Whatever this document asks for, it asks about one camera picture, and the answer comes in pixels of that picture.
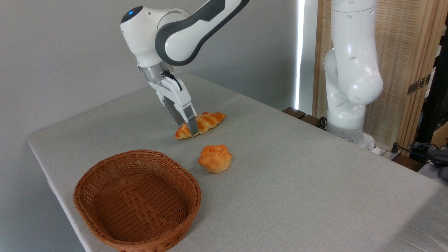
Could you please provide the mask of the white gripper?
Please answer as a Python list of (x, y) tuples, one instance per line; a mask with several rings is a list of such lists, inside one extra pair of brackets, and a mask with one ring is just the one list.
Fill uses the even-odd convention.
[(154, 89), (160, 102), (169, 110), (178, 126), (184, 122), (192, 136), (199, 133), (196, 111), (184, 83), (172, 75), (154, 76)]

